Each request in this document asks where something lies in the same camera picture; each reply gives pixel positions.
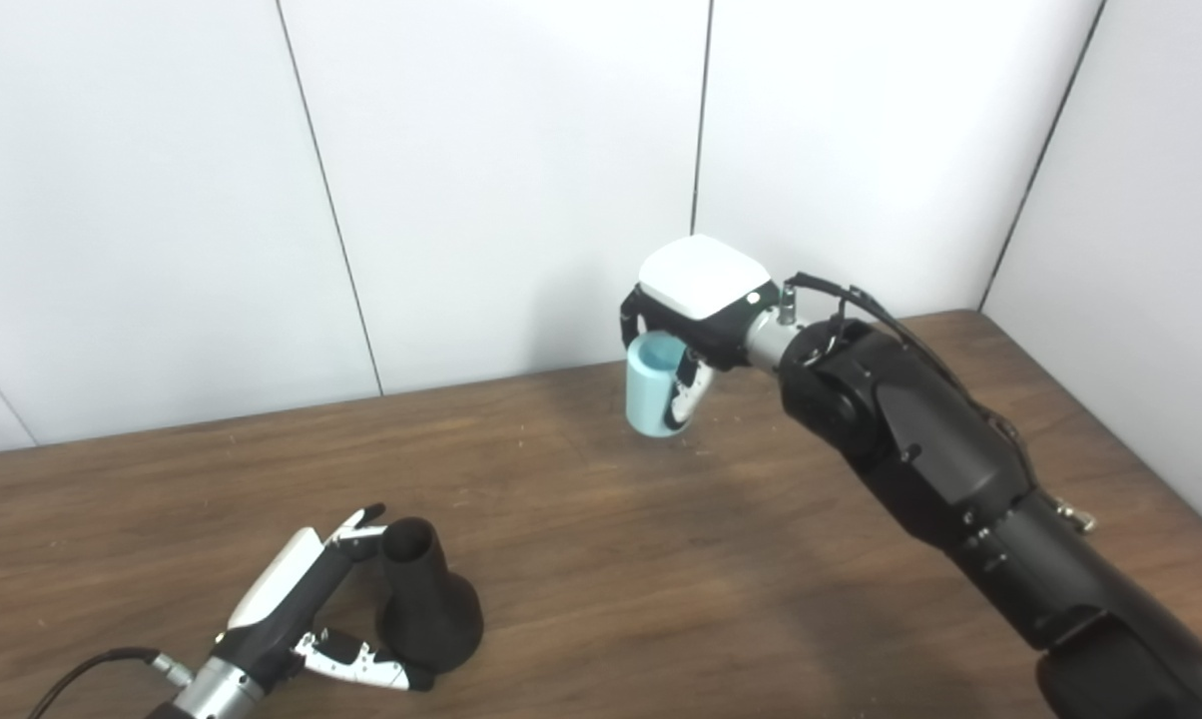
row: black cylindrical object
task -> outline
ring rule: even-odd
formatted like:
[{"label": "black cylindrical object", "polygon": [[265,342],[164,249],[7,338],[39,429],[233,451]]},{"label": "black cylindrical object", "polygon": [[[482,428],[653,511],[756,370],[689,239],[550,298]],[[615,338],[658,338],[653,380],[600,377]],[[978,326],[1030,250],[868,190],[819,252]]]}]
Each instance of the black cylindrical object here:
[{"label": "black cylindrical object", "polygon": [[397,519],[380,541],[392,596],[379,637],[395,659],[440,675],[477,652],[486,620],[477,592],[446,568],[436,529],[428,519]]}]

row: silver metal joint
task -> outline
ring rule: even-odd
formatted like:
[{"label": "silver metal joint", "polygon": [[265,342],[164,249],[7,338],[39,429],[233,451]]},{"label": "silver metal joint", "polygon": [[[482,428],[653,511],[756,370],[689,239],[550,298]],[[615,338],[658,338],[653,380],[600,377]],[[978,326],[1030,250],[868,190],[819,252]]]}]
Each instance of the silver metal joint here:
[{"label": "silver metal joint", "polygon": [[1053,498],[1054,510],[1058,511],[1058,517],[1063,517],[1076,529],[1077,533],[1082,535],[1088,535],[1099,525],[1099,518],[1094,515],[1088,513],[1088,511],[1077,510],[1075,506],[1067,504],[1066,500]]},{"label": "silver metal joint", "polygon": [[792,320],[784,325],[779,317],[783,309],[778,305],[766,307],[764,311],[752,320],[743,345],[748,350],[748,363],[766,373],[779,374],[779,362],[784,351],[803,331],[804,323]]},{"label": "silver metal joint", "polygon": [[797,322],[797,287],[792,284],[783,283],[779,291],[779,323],[793,325]]},{"label": "silver metal joint", "polygon": [[167,654],[159,654],[157,659],[154,659],[149,666],[156,669],[159,675],[167,678],[167,682],[179,688],[185,688],[194,683],[194,670],[173,660]]},{"label": "silver metal joint", "polygon": [[174,705],[194,719],[242,719],[263,700],[263,687],[218,656],[206,660]]}]

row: white wall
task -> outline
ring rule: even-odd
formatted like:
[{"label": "white wall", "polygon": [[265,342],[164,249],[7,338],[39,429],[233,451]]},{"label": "white wall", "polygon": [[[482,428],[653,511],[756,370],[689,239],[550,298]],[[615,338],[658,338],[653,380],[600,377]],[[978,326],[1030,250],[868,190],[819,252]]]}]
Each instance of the white wall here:
[{"label": "white wall", "polygon": [[1202,0],[1107,4],[987,313],[1202,513]]},{"label": "white wall", "polygon": [[899,315],[975,307],[1097,0],[719,0],[700,232]]},{"label": "white wall", "polygon": [[[971,305],[1094,4],[720,0],[700,231]],[[280,8],[0,0],[0,446],[621,355],[709,0]]]},{"label": "white wall", "polygon": [[273,4],[0,0],[0,388],[43,442],[376,394]]},{"label": "white wall", "polygon": [[707,0],[285,0],[387,392],[617,360],[684,236]]}]

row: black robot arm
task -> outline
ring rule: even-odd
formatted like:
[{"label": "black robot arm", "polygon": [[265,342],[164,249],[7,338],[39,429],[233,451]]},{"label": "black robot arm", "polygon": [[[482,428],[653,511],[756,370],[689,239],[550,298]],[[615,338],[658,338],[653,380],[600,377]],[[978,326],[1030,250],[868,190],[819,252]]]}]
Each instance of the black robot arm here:
[{"label": "black robot arm", "polygon": [[[837,314],[798,319],[797,287],[837,297]],[[847,304],[880,328],[847,319]],[[1093,518],[1036,483],[1012,424],[867,292],[809,274],[779,287],[696,236],[645,261],[620,309],[625,343],[638,319],[686,345],[668,406],[692,394],[686,368],[773,374],[785,412],[1043,652],[1036,682],[1060,718],[1202,719],[1202,642],[1085,542]],[[670,428],[688,420],[668,412]]]},{"label": "black robot arm", "polygon": [[783,357],[785,412],[837,446],[908,534],[947,554],[1045,653],[1036,681],[1054,713],[1202,718],[1202,642],[1089,546],[1036,486],[1017,438],[916,345],[831,325],[807,327]]}]

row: robotic hand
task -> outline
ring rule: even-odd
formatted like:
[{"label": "robotic hand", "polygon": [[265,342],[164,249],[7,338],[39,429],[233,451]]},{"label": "robotic hand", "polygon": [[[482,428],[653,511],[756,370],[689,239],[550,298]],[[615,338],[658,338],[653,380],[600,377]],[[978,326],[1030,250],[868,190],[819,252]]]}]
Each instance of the robotic hand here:
[{"label": "robotic hand", "polygon": [[[326,542],[314,528],[291,536],[238,602],[196,677],[179,665],[171,669],[166,655],[162,665],[154,662],[182,690],[149,719],[240,719],[304,669],[345,682],[427,691],[438,673],[468,660],[483,628],[472,584],[447,572],[432,524],[405,518],[370,527],[382,513],[382,504],[356,511]],[[380,628],[386,649],[374,650],[333,629],[315,632],[317,611],[351,565],[376,555],[382,555],[394,590]]]},{"label": "robotic hand", "polygon": [[[797,287],[837,297],[837,314],[798,317]],[[847,319],[847,304],[888,333]],[[686,345],[666,427],[691,420],[716,372],[773,374],[785,412],[1043,652],[1036,682],[1054,714],[1202,718],[1202,642],[1084,541],[1093,518],[1036,483],[1012,424],[867,292],[809,274],[779,287],[755,260],[692,236],[645,260],[620,309],[624,345],[638,319]]]}]

